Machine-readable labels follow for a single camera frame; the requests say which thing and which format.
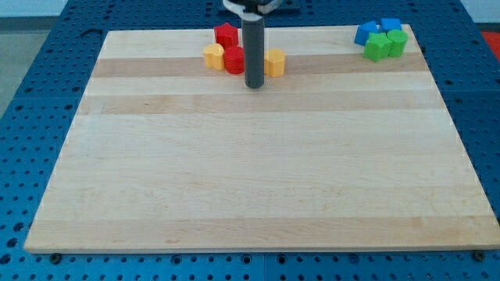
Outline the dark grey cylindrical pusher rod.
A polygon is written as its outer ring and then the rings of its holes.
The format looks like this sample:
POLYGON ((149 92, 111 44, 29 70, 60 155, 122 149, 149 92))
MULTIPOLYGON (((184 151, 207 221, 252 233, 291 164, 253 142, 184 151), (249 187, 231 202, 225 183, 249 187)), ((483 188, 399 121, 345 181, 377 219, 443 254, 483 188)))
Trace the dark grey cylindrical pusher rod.
POLYGON ((257 89, 264 84, 264 19, 255 13, 241 18, 245 85, 257 89))

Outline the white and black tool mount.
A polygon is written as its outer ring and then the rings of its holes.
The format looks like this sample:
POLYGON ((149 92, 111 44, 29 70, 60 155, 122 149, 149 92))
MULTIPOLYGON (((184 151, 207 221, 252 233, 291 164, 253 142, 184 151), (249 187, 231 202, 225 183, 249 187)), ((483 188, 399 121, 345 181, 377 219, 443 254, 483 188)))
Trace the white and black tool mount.
POLYGON ((281 0, 223 0, 223 6, 245 21, 257 21, 281 5, 281 0))

